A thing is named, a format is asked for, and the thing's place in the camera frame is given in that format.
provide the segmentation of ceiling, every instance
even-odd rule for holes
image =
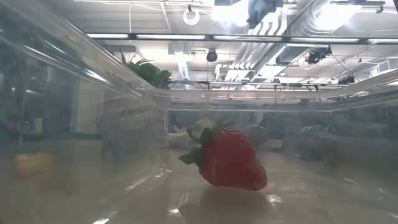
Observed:
[[[86,33],[247,34],[248,32],[247,26],[240,27],[227,22],[214,21],[211,16],[211,12],[215,10],[214,0],[202,1],[203,4],[200,7],[195,7],[201,12],[198,23],[193,26],[183,20],[183,14],[187,8],[183,4],[171,6],[163,3],[140,3],[137,5],[74,0],[44,1]],[[291,22],[292,18],[309,2],[310,0],[297,0],[294,7],[286,9],[287,21]],[[379,6],[363,7],[332,35],[344,37],[398,36],[398,15],[393,0],[385,2],[383,12],[376,13]],[[330,19],[334,20],[339,16],[336,12],[336,17]],[[167,56],[169,44],[167,41],[99,40],[98,42],[102,45],[133,45],[141,57],[155,60],[153,64],[159,68],[173,71],[173,79],[181,79],[177,62]],[[208,49],[216,50],[219,62],[232,62],[242,46],[242,43],[232,42],[187,42],[189,52],[195,52],[195,56],[190,57],[187,62],[191,80],[209,80],[211,77],[209,73],[215,71],[217,63],[206,61]],[[398,46],[395,45],[332,45],[331,49],[334,57],[329,56],[311,67],[304,63],[304,57],[298,58],[283,70],[284,76],[280,77],[281,81],[327,83],[331,77],[352,68],[355,68],[356,78],[364,80],[369,77],[371,67],[387,60],[386,57],[398,57]]]

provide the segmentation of clear plastic container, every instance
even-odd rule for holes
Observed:
[[[22,2],[0,1],[0,223],[398,222],[395,93],[323,108],[227,100],[346,96],[396,73],[323,93],[158,90]],[[193,145],[182,130],[204,118],[267,128],[264,142],[245,131],[266,188],[212,187],[178,159]]]

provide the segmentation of strawberry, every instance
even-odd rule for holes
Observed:
[[[190,153],[180,156],[186,163],[195,163],[199,173],[215,187],[235,187],[245,190],[261,190],[267,185],[266,170],[256,159],[256,152],[249,139],[237,129],[205,128],[199,139],[201,144]]]

